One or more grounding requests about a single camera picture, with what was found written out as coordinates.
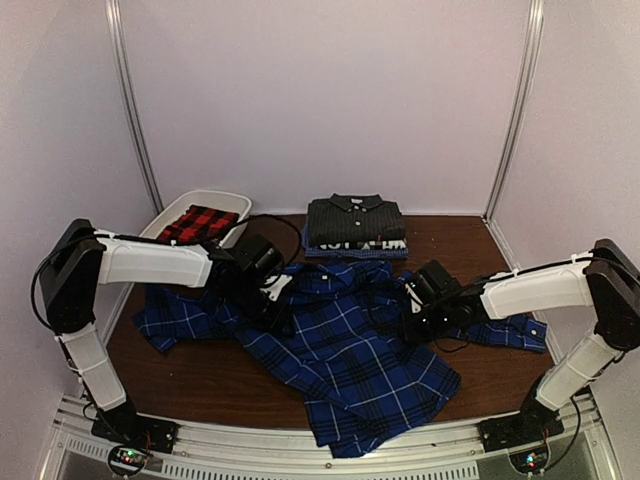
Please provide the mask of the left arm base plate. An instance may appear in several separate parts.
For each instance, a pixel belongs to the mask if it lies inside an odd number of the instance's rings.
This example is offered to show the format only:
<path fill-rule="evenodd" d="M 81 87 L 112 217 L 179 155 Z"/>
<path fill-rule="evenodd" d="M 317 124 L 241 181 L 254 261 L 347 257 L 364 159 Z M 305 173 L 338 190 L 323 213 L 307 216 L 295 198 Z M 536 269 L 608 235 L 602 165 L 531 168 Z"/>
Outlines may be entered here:
<path fill-rule="evenodd" d="M 169 420 L 140 415 L 132 403 L 97 410 L 91 434 L 145 451 L 171 454 L 178 425 Z"/>

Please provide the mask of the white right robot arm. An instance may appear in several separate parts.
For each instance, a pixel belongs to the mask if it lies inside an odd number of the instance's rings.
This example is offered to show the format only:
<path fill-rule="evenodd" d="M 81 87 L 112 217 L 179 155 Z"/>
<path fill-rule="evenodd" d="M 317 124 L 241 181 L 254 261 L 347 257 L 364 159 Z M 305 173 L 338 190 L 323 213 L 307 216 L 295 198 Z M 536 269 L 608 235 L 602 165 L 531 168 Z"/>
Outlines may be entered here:
<path fill-rule="evenodd" d="M 611 363 L 639 346 L 639 271 L 610 239 L 584 253 L 525 270 L 500 272 L 462 285 L 431 261 L 405 285 L 410 310 L 400 320 L 407 344 L 455 330 L 564 307 L 591 307 L 592 330 L 550 369 L 513 419 L 519 440 L 535 440 L 558 410 Z"/>

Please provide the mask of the blue plaid long sleeve shirt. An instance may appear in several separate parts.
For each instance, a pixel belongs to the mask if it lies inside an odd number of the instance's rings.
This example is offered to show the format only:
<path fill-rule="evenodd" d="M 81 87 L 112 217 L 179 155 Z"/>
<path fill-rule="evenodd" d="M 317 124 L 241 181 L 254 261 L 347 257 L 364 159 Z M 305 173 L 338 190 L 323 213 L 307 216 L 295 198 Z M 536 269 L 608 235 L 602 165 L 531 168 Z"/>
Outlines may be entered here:
<path fill-rule="evenodd" d="M 409 309 L 405 276 L 384 261 L 294 264 L 280 298 L 289 336 L 259 329 L 216 291 L 198 299 L 149 284 L 137 330 L 166 352 L 184 340 L 233 338 L 300 391 L 316 443 L 357 458 L 431 422 L 458 393 L 460 375 L 425 346 L 397 335 Z"/>

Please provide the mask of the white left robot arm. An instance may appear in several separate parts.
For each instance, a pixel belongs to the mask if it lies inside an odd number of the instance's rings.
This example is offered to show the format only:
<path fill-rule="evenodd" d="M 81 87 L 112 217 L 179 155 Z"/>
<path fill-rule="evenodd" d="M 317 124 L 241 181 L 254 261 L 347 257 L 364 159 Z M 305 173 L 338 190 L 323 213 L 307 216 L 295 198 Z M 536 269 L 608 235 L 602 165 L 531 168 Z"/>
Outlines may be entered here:
<path fill-rule="evenodd" d="M 284 336 L 293 318 L 280 294 L 290 282 L 283 254 L 264 236 L 225 247 L 216 238 L 190 242 L 116 234 L 76 219 L 36 268 L 30 303 L 36 319 L 60 343 L 97 409 L 123 444 L 137 442 L 144 424 L 95 327 L 100 285 L 169 284 L 211 288 L 257 330 Z"/>

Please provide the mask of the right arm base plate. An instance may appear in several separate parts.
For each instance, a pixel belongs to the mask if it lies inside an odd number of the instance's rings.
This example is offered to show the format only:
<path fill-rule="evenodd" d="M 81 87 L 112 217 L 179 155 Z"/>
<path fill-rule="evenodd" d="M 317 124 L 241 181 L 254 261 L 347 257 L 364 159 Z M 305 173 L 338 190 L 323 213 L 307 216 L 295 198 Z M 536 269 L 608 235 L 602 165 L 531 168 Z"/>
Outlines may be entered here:
<path fill-rule="evenodd" d="M 539 421 L 533 417 L 516 413 L 504 417 L 493 417 L 481 421 L 478 431 L 486 453 L 513 449 L 533 443 L 543 443 L 550 436 L 564 432 L 561 420 L 553 418 Z"/>

